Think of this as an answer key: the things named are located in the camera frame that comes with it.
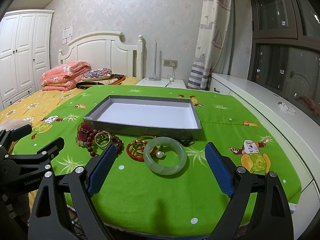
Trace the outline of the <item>white pearl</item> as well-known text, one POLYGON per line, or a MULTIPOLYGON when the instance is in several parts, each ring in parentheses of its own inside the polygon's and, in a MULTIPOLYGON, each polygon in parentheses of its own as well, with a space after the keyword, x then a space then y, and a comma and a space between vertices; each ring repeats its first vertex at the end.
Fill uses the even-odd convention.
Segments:
POLYGON ((161 158, 164 157, 164 153, 163 153, 162 151, 158 151, 158 152, 156 153, 156 157, 157 157, 158 159, 161 159, 161 158))

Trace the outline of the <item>wall socket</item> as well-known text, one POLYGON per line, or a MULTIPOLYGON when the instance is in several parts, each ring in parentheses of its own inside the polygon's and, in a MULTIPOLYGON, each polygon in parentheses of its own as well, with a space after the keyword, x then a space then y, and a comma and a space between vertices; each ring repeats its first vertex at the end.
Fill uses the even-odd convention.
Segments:
POLYGON ((164 67, 177 67, 177 61, 176 60, 163 60, 163 66, 164 67))

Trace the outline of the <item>grey jewelry tray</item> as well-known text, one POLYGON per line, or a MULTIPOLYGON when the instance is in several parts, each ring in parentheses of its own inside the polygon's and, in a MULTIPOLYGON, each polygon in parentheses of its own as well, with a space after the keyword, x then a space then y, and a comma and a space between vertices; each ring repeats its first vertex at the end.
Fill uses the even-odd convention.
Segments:
POLYGON ((202 126, 190 99, 109 95, 83 120, 94 129, 123 135, 200 139, 202 126))

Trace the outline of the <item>green cartoon blanket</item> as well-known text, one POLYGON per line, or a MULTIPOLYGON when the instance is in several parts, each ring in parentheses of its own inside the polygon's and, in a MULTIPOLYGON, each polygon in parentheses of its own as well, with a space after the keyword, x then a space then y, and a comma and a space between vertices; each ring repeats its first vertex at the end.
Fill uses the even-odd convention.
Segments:
POLYGON ((187 147, 187 163, 173 176, 159 176, 139 161, 121 153, 100 192, 93 197, 102 220, 111 226, 153 236, 205 236, 216 226, 227 204, 204 156, 212 142, 222 155, 241 165, 244 143, 258 150, 251 171, 277 172, 287 200, 296 204, 302 185, 279 144, 258 119, 236 98, 211 92, 161 87, 95 86, 67 100, 33 126, 31 135, 14 147, 16 154, 35 153, 57 137, 64 149, 53 160, 56 174, 66 174, 90 160, 77 145, 83 117, 109 95, 190 99, 202 126, 202 137, 187 147))

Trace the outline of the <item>dark window frame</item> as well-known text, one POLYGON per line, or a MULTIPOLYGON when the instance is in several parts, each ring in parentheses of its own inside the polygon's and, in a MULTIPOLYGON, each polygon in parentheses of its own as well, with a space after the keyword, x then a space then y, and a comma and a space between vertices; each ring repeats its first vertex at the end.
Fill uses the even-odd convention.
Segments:
POLYGON ((319 0, 251 0, 248 79, 319 123, 319 0))

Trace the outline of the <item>beige plush cushion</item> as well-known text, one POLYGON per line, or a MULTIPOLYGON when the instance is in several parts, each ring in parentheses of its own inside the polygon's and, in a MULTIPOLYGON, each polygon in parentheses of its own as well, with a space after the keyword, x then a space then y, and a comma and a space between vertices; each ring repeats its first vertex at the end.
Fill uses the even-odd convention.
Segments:
POLYGON ((16 120, 16 119, 5 120, 0 124, 0 131, 4 129, 6 131, 9 131, 11 129, 18 129, 25 125, 32 125, 32 122, 26 121, 26 120, 16 120))

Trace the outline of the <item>white nightstand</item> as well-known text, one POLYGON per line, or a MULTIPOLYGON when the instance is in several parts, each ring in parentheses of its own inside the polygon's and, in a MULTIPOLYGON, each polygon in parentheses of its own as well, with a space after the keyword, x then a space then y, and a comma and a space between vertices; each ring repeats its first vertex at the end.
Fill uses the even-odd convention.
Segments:
POLYGON ((181 88, 186 89, 186 85, 183 80, 179 79, 160 79, 160 80, 149 80, 148 78, 144 78, 139 81, 137 86, 152 86, 152 87, 169 87, 169 88, 181 88))

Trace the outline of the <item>green jade bangle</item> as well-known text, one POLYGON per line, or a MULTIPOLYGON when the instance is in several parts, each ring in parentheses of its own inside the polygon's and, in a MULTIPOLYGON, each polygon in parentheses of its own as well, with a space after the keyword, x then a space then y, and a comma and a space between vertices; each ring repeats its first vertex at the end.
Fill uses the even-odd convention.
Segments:
POLYGON ((171 176, 180 172, 187 163, 184 147, 175 139, 156 137, 150 140, 143 150, 146 166, 155 174, 171 176), (164 157, 158 159, 156 153, 162 151, 164 157))

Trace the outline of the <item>white window cabinet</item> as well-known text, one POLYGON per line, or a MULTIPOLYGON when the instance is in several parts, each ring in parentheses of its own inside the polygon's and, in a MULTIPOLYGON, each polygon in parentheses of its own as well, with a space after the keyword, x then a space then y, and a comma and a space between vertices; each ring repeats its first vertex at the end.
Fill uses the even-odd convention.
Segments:
POLYGON ((284 98, 246 79, 213 73, 210 91, 235 97, 279 143, 302 185, 292 214, 295 239, 319 239, 319 125, 284 98))

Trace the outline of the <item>white wardrobe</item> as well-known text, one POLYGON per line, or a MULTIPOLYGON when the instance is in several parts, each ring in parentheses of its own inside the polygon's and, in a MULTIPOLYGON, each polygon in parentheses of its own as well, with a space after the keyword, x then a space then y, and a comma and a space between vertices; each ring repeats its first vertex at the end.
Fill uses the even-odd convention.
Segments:
POLYGON ((1 20, 1 110, 41 89, 50 70, 53 10, 5 13, 1 20))

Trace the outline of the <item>gold ring bangles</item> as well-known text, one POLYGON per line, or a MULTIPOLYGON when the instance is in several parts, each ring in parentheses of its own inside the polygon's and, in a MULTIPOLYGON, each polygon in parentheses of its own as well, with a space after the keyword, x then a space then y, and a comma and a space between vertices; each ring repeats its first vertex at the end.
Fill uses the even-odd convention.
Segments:
POLYGON ((94 140, 96 145, 103 150, 112 141, 112 135, 106 131, 101 131, 95 135, 94 140))

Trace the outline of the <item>white headboard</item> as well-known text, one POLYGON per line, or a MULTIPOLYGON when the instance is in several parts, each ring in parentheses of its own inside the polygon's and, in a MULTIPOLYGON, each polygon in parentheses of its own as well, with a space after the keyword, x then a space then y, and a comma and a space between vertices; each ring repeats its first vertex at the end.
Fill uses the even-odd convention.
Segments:
POLYGON ((96 31, 79 36, 67 43, 68 51, 59 50, 58 63, 86 61, 93 70, 108 68, 113 74, 143 79, 144 37, 136 44, 124 44, 120 31, 96 31))

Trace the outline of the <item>pink folded quilt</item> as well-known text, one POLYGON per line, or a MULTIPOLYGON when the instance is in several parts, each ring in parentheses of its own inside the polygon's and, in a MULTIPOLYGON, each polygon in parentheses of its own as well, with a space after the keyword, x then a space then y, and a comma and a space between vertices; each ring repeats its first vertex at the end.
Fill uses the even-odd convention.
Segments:
POLYGON ((81 81, 82 74, 89 70, 91 70, 91 66, 85 61, 63 63, 42 74, 40 79, 41 89, 43 91, 71 90, 81 81))

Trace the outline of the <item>sailboat curtain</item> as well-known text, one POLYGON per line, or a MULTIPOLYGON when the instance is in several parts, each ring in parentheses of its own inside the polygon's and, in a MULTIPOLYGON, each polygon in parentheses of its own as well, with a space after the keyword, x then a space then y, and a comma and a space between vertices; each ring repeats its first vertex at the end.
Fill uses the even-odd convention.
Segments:
POLYGON ((226 69, 224 60, 227 49, 229 24, 233 0, 203 0, 195 57, 187 87, 208 90, 212 73, 226 69))

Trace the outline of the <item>thin gold bangle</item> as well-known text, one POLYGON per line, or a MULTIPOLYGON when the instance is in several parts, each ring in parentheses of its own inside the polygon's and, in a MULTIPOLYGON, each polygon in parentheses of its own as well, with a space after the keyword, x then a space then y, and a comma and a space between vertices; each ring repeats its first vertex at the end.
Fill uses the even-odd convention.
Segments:
POLYGON ((135 140, 135 143, 137 144, 142 144, 142 145, 146 145, 150 140, 155 139, 155 136, 151 136, 151 135, 143 135, 141 137, 138 137, 135 140))

